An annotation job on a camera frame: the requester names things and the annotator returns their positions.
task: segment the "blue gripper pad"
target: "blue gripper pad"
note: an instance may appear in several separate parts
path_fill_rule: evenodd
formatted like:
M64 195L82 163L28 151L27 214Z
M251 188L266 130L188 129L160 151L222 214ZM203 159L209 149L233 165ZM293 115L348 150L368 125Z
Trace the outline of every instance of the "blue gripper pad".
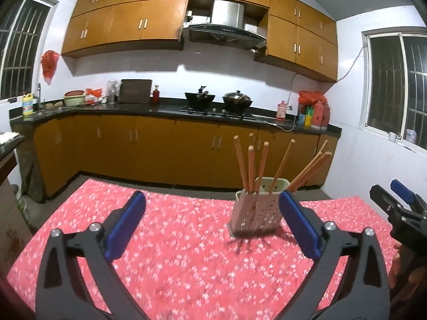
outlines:
M279 195L279 209L292 231L302 253L313 260L322 256L321 237L304 216L295 200L287 191Z
M104 257L111 263L120 258L145 213L145 196L135 191L123 207L124 211L104 241Z
M399 182L397 179L392 180L390 189L399 196L405 203L411 204L415 202L414 193L409 190L405 185Z

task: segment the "metal screw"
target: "metal screw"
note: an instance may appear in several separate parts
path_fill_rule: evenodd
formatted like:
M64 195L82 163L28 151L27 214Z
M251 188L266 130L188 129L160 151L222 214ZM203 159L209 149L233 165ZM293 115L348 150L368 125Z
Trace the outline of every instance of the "metal screw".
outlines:
M365 233L368 236L374 236L375 235L375 231L373 229L371 229L370 227L365 228Z
M52 232L50 233L50 235L52 237L58 237L61 233L62 233L62 231L60 229L53 229Z
M89 225L89 230L92 232L99 231L99 230L101 230L101 224L100 223L91 223Z
M333 231L337 228L337 226L332 221L325 222L325 229L328 231Z

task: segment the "window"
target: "window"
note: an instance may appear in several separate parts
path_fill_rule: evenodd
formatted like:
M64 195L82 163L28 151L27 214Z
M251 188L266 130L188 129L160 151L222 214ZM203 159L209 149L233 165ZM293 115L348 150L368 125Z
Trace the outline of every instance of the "window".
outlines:
M49 10L35 0L16 0L0 21L0 100L31 92L38 42Z
M415 131L415 144L427 149L427 35L368 36L370 102L366 126L404 139Z

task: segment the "floor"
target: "floor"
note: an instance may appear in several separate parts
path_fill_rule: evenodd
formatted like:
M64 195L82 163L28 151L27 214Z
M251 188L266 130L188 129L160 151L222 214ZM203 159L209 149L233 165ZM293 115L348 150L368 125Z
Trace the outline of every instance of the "floor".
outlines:
M102 178L89 177L85 175L79 175L72 182L70 182L63 191L51 201L45 203L36 203L29 197L24 196L24 200L30 211L30 222L29 225L34 229L38 230L42 225L49 219L49 217L59 208L69 196L76 191L86 180L89 178L102 180L112 184L121 186L127 186L129 188L138 190L147 190L152 192L158 192L161 194L171 194L188 196L194 198L210 198L215 200L234 200L235 192L224 192L224 191L197 191L197 190L183 190L183 189L171 189L171 188L159 188L152 186L140 186L135 184L129 184L126 182L118 182L113 180L106 180ZM318 200L329 200L328 197L322 190L300 190L296 193L296 199L298 201L318 201Z

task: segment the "cutting board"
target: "cutting board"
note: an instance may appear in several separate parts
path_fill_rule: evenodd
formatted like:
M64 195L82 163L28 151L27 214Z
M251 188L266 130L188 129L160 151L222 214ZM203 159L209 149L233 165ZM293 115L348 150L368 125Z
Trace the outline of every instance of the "cutting board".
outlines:
M122 79L119 92L120 103L149 103L151 79Z

